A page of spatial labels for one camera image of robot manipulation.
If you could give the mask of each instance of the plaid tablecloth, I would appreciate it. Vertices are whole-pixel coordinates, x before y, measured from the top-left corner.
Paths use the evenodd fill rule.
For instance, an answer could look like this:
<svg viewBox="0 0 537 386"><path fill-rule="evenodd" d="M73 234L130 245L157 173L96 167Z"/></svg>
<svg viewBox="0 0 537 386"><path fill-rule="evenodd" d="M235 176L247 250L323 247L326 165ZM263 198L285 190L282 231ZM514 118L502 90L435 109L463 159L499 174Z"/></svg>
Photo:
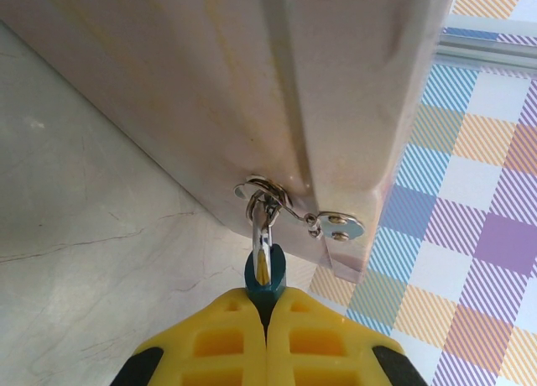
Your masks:
<svg viewBox="0 0 537 386"><path fill-rule="evenodd" d="M434 385L537 385L537 80L435 64L365 281L310 292Z"/></svg>
<svg viewBox="0 0 537 386"><path fill-rule="evenodd" d="M469 17L537 23L537 0L453 0L450 12Z"/></svg>

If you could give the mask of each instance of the metal hasp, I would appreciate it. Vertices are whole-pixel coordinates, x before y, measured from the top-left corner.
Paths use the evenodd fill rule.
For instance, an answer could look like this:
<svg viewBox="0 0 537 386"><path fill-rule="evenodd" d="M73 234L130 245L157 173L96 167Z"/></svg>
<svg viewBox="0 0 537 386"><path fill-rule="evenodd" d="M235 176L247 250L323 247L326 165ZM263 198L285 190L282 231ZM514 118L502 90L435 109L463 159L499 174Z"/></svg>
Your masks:
<svg viewBox="0 0 537 386"><path fill-rule="evenodd" d="M249 197L246 207L246 217L252 224L252 255L253 272L259 285L270 285L272 278L271 270L271 247L272 231L280 210L290 205L289 197L285 190L261 176L252 176L249 179L250 186L242 185L235 187L235 194L242 198Z"/></svg>
<svg viewBox="0 0 537 386"><path fill-rule="evenodd" d="M317 215L307 212L300 216L293 209L285 189L260 175L250 176L246 182L235 186L234 192L235 196L249 200L246 216L253 226L253 267L255 278L261 285L270 284L271 281L271 226L280 212L286 211L294 219L303 222L314 239L324 236L325 241L345 243L365 233L363 224L349 214L322 211Z"/></svg>
<svg viewBox="0 0 537 386"><path fill-rule="evenodd" d="M270 316L285 289L285 256L279 245L272 244L272 226L290 201L285 190L269 180L253 176L247 189L240 185L235 194L249 197L246 217L252 224L252 252L244 267L248 298L259 312L265 335Z"/></svg>

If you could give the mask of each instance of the cabinet door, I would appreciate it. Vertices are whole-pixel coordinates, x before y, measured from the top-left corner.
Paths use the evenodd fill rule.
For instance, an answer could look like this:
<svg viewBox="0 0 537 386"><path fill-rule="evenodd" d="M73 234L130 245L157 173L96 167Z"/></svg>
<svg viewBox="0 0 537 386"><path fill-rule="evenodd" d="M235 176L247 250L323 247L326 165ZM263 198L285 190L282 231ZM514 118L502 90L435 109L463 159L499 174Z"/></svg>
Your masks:
<svg viewBox="0 0 537 386"><path fill-rule="evenodd" d="M274 241L357 282L450 0L0 0L3 20L207 210L233 188L355 216L352 241L282 214Z"/></svg>

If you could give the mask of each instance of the marble floor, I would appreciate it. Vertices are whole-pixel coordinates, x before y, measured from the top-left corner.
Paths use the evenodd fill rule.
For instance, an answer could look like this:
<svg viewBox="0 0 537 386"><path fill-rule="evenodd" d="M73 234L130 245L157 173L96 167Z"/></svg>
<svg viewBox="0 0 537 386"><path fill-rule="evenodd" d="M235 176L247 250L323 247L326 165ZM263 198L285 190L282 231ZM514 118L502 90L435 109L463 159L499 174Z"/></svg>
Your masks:
<svg viewBox="0 0 537 386"><path fill-rule="evenodd" d="M0 384L108 385L249 250L0 24Z"/></svg>

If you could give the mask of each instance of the purple square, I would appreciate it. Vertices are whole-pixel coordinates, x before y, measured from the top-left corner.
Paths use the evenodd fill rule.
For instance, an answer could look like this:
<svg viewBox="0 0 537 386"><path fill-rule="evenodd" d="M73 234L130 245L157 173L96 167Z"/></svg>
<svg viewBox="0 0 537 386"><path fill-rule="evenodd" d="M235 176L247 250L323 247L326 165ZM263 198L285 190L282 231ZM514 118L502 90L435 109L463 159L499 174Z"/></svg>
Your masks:
<svg viewBox="0 0 537 386"><path fill-rule="evenodd" d="M503 169L490 212L537 225L537 176Z"/></svg>
<svg viewBox="0 0 537 386"><path fill-rule="evenodd" d="M525 275L474 258L459 303L513 324L527 284Z"/></svg>
<svg viewBox="0 0 537 386"><path fill-rule="evenodd" d="M534 267L531 270L529 276L533 277L534 279L537 279L537 256L535 256Z"/></svg>
<svg viewBox="0 0 537 386"><path fill-rule="evenodd" d="M482 386L493 386L496 383L496 378L495 373L490 373L474 363L443 351L436 367L432 385L480 384Z"/></svg>
<svg viewBox="0 0 537 386"><path fill-rule="evenodd" d="M529 275L537 255L537 227L488 214L474 257Z"/></svg>
<svg viewBox="0 0 537 386"><path fill-rule="evenodd" d="M537 126L537 80L531 81L529 85L526 102L522 107L519 122L528 126Z"/></svg>
<svg viewBox="0 0 537 386"><path fill-rule="evenodd" d="M472 256L486 217L485 211L438 198L425 240Z"/></svg>

